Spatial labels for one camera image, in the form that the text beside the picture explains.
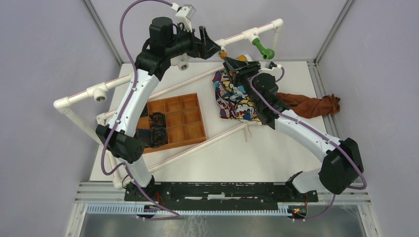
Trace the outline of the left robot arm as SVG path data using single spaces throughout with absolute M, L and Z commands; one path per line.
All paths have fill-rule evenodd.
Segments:
M 103 143 L 101 169 L 105 175 L 113 174 L 119 166 L 124 166 L 133 183 L 138 186 L 136 193 L 144 201 L 155 196 L 155 187 L 150 184 L 154 178 L 143 158 L 145 142 L 135 138 L 137 122 L 147 101 L 171 67 L 171 60 L 186 55 L 192 58 L 209 59 L 221 50 L 212 40 L 205 26 L 188 31 L 184 23 L 174 24 L 168 17 L 157 17 L 149 26 L 149 37 L 141 52 L 131 58 L 133 76 L 130 87 L 107 125 L 98 125 L 96 134 Z M 107 171 L 104 165 L 107 152 L 120 159 L 118 166 Z

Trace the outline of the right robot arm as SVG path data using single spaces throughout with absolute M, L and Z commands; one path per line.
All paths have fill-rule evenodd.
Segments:
M 223 66 L 234 86 L 242 86 L 254 105 L 257 118 L 263 125 L 286 134 L 309 150 L 321 167 L 303 171 L 291 178 L 286 197 L 299 201 L 305 193 L 319 188 L 340 195 L 346 189 L 364 190 L 367 187 L 358 144 L 351 138 L 339 139 L 307 123 L 280 101 L 277 82 L 285 70 L 280 64 L 224 57 Z

